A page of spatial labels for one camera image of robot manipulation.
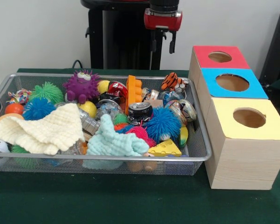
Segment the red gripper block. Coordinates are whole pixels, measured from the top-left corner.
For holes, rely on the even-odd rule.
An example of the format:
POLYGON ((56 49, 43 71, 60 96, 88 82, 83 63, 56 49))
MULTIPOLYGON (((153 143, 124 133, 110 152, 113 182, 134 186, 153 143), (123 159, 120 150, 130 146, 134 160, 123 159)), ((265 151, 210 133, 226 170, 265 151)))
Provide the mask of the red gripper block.
POLYGON ((155 29, 167 29, 172 33, 172 40, 170 42, 169 53, 175 52, 176 44, 176 31, 181 27, 183 13, 176 11, 172 13, 160 13, 152 11, 150 8, 145 9, 144 12, 144 25, 147 29, 151 30, 151 51, 156 52, 157 41, 155 29))

